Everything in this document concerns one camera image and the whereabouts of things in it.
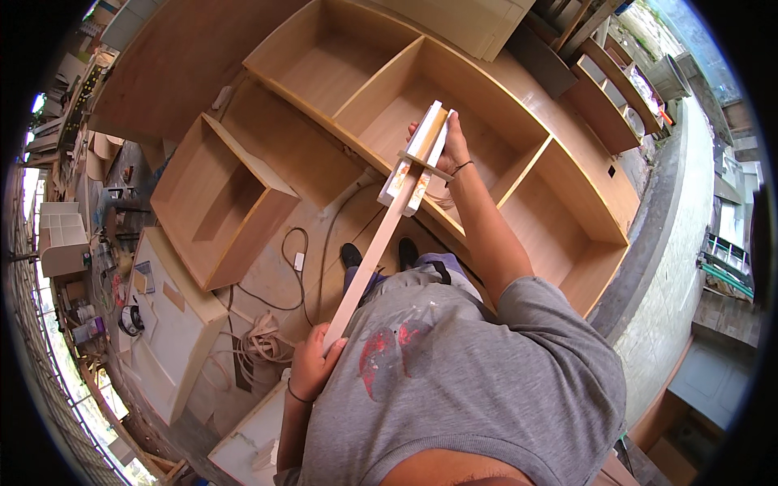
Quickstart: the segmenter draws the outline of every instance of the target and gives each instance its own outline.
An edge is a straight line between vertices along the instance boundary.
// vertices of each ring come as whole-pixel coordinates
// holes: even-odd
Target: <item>wooden stick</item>
[[[127,432],[127,429],[124,428],[122,423],[116,417],[114,411],[108,407],[107,403],[105,403],[103,393],[100,391],[97,383],[95,383],[94,374],[92,374],[86,368],[86,365],[83,362],[79,363],[79,371],[81,372],[81,376],[83,376],[84,381],[86,381],[86,387],[89,388],[89,392],[92,394],[92,398],[94,398],[97,402],[97,407],[101,412],[103,412],[103,416],[108,421],[108,423],[114,426],[114,432],[116,432],[116,435],[121,437],[121,440],[123,440],[129,446],[129,448],[132,449],[132,452],[134,452],[135,456],[138,457],[140,463],[143,464],[143,467],[145,467],[152,476],[156,477],[157,479],[164,478],[165,473],[159,468],[159,466],[156,465],[156,463],[154,463],[154,461],[148,457],[147,452],[141,449],[135,439],[132,438],[132,435]]]
[[[581,17],[583,17],[584,13],[586,13],[589,5],[591,5],[591,0],[583,0],[581,7],[578,9],[578,12],[576,12],[576,15],[573,16],[573,18],[569,21],[565,31],[562,33],[559,39],[551,42],[551,49],[553,49],[554,52],[559,52],[559,49],[562,48],[562,45],[567,41],[567,37],[570,37],[570,34],[573,33],[573,29],[575,29],[576,25],[578,25],[578,22],[580,22]]]
[[[370,247],[367,249],[367,253],[359,264],[359,268],[354,275],[354,279],[351,280],[349,289],[345,291],[343,300],[338,306],[338,310],[335,312],[335,317],[330,322],[330,328],[324,335],[324,356],[330,351],[332,344],[337,341],[342,335],[346,326],[349,325],[352,314],[356,310],[359,300],[362,298],[362,294],[365,292],[367,284],[370,282],[370,277],[373,275],[373,271],[378,265],[381,255],[384,254],[389,240],[394,234],[394,229],[400,222],[402,213],[405,210],[405,206],[408,205],[408,201],[411,200],[413,190],[416,187],[416,183],[419,181],[423,167],[417,164],[408,171],[405,176],[405,180],[402,184],[400,193],[389,206],[387,214],[384,216],[381,225],[378,227],[376,235],[373,237],[373,241],[370,242]]]

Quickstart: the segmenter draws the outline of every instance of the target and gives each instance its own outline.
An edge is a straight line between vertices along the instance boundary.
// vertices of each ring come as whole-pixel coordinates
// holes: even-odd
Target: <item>white wooden board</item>
[[[246,418],[211,451],[208,458],[241,484],[272,486],[275,465],[258,472],[251,464],[281,435],[286,380],[275,386]]]

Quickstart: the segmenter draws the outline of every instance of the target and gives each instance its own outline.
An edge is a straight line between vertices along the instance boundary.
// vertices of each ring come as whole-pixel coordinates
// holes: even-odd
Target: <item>wrist bracelet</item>
[[[312,404],[314,401],[316,401],[315,398],[313,400],[303,400],[302,398],[300,398],[297,395],[295,395],[294,392],[292,391],[292,388],[289,386],[289,381],[291,381],[291,378],[286,380],[286,391],[289,392],[289,395],[292,395],[292,398],[294,398],[297,401],[301,401],[304,404]]]
[[[459,172],[459,169],[461,169],[462,167],[464,167],[464,166],[468,165],[469,163],[473,163],[473,161],[472,161],[472,160],[468,160],[466,163],[462,164],[461,166],[457,166],[457,168],[456,168],[456,169],[454,169],[454,171],[451,173],[451,176],[453,177],[453,176],[454,176],[454,174],[456,174],[457,172]]]

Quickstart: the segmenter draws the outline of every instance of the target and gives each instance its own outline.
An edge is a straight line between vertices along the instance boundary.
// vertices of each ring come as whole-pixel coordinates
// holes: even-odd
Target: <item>scrap wood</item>
[[[138,291],[138,294],[145,294],[146,278],[145,275],[137,270],[132,271],[132,286]]]
[[[154,454],[145,453],[145,456],[148,457],[150,460],[154,461],[157,466],[162,470],[162,472],[169,474],[173,468],[176,466],[176,463],[172,460],[163,459],[162,457],[155,456]]]
[[[183,472],[184,466],[186,466],[187,460],[182,459],[178,461],[178,463],[173,466],[173,468],[165,475],[165,478],[162,479],[162,484],[172,484],[173,479],[179,474],[179,472]]]
[[[186,309],[184,296],[176,292],[167,282],[162,286],[162,293],[183,312]]]
[[[46,135],[44,137],[36,137],[27,144],[24,148],[24,152],[45,152],[46,150],[56,149],[58,139],[59,133]]]

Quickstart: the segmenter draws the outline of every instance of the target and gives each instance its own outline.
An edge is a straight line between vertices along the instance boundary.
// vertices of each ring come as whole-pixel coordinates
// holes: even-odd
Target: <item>orange object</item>
[[[675,125],[675,122],[674,122],[673,120],[671,120],[671,119],[670,119],[670,117],[668,116],[668,114],[666,114],[666,113],[665,113],[664,111],[662,111],[662,110],[659,110],[659,113],[662,115],[662,117],[663,117],[663,118],[664,118],[664,119],[665,119],[665,120],[666,120],[666,121],[667,121],[669,124],[671,124],[671,125]]]

